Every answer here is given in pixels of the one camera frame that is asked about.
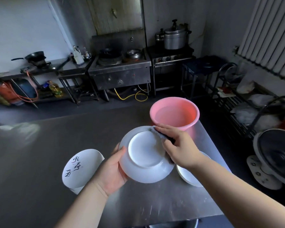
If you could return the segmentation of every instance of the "cooking oil bottle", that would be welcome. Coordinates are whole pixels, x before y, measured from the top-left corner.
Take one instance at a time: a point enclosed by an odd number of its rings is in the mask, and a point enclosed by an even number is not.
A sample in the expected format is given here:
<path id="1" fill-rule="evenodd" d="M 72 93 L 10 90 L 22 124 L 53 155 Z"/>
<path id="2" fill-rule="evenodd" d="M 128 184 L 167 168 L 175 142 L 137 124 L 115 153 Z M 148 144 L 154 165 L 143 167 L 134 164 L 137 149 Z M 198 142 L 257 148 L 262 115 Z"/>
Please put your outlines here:
<path id="1" fill-rule="evenodd" d="M 63 97 L 63 92 L 61 88 L 55 82 L 49 81 L 49 88 L 52 91 L 52 93 L 55 95 L 55 97 L 57 98 Z"/>

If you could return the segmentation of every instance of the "stove backsplash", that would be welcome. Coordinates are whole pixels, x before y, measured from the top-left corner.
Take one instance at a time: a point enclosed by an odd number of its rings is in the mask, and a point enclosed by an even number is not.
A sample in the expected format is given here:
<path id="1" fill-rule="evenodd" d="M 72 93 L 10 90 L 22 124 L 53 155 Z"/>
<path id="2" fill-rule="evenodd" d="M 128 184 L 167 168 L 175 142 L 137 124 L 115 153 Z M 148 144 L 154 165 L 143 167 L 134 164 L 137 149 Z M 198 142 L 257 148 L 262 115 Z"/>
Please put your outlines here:
<path id="1" fill-rule="evenodd" d="M 93 55 L 101 49 L 112 47 L 126 52 L 129 49 L 142 49 L 146 47 L 144 29 L 130 30 L 118 33 L 92 36 Z"/>

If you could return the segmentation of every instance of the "orange hose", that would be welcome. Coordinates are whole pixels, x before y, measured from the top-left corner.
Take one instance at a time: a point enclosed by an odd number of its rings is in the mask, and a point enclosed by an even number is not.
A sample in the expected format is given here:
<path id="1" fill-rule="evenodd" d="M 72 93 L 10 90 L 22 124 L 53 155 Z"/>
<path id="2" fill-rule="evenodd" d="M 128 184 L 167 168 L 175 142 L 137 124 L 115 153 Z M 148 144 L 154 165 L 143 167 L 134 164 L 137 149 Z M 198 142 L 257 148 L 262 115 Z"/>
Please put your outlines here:
<path id="1" fill-rule="evenodd" d="M 28 80 L 29 83 L 30 83 L 31 86 L 34 88 L 34 90 L 35 90 L 35 92 L 36 92 L 36 94 L 37 94 L 37 97 L 35 97 L 35 98 L 27 98 L 27 97 L 24 97 L 24 96 L 20 96 L 20 95 L 18 95 L 18 94 L 15 92 L 15 90 L 13 89 L 13 87 L 11 86 L 10 83 L 5 83 L 5 82 L 3 82 L 3 83 L 6 84 L 6 86 L 9 87 L 9 89 L 10 89 L 18 98 L 20 98 L 22 101 L 32 103 L 32 102 L 35 102 L 36 100 L 39 99 L 39 95 L 38 95 L 37 89 L 35 88 L 34 82 L 31 80 L 31 78 L 30 78 L 30 76 L 29 76 L 29 72 L 27 71 L 26 74 L 27 74 L 27 76 L 28 76 L 28 78 L 29 78 L 29 80 Z"/>

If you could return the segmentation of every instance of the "dark floor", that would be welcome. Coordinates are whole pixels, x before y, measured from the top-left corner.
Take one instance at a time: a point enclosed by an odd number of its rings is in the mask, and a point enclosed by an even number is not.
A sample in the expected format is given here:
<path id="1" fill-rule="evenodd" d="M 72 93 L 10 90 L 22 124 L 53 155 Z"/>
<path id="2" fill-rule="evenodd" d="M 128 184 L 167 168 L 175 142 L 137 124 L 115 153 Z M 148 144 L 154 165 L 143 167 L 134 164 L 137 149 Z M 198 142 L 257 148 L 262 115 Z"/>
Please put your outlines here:
<path id="1" fill-rule="evenodd" d="M 30 104 L 18 107 L 6 107 L 0 105 L 0 126 L 145 104 L 146 102 L 156 102 L 161 98 L 175 95 L 176 93 L 173 90 L 157 92 L 156 98 L 149 97 L 145 102 L 138 102 L 134 97 L 121 101 L 117 99 L 116 96 L 109 96 L 110 102 L 100 99 L 99 101 L 83 101 L 80 105 L 76 105 L 68 100 L 61 100 L 40 103 L 38 105 L 39 109 L 34 108 Z M 200 98 L 193 102 L 200 109 L 201 123 L 212 138 L 231 171 L 239 178 L 285 205 L 285 186 L 279 191 L 271 191 L 262 187 L 253 179 L 246 164 L 246 157 L 250 155 L 253 150 L 247 150 L 249 148 L 243 149 L 243 146 L 234 145 L 223 129 L 226 122 L 221 115 L 217 113 L 218 111 L 215 110 L 216 107 L 212 100 L 210 98 Z M 232 225 L 225 216 L 215 216 L 203 218 L 198 227 L 232 227 Z"/>

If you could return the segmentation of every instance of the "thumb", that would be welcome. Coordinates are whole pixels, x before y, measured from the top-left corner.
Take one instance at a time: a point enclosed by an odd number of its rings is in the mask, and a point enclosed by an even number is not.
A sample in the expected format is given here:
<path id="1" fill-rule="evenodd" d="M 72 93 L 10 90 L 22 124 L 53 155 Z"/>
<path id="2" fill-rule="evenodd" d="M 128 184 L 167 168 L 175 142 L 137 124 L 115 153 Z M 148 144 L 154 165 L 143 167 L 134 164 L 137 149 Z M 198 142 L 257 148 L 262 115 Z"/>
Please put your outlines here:
<path id="1" fill-rule="evenodd" d="M 116 153 L 114 153 L 114 154 L 108 159 L 108 161 L 109 161 L 110 163 L 118 163 L 119 160 L 122 158 L 122 156 L 125 154 L 126 150 L 127 150 L 127 149 L 125 148 L 125 146 L 122 146 L 122 148 L 121 148 L 119 151 L 117 151 Z"/>
<path id="2" fill-rule="evenodd" d="M 173 145 L 171 143 L 170 140 L 168 139 L 165 139 L 164 141 L 162 141 L 162 144 L 163 144 L 163 148 L 167 151 L 167 153 L 169 154 L 170 157 L 173 157 L 173 154 L 175 153 L 176 151 L 176 146 Z"/>

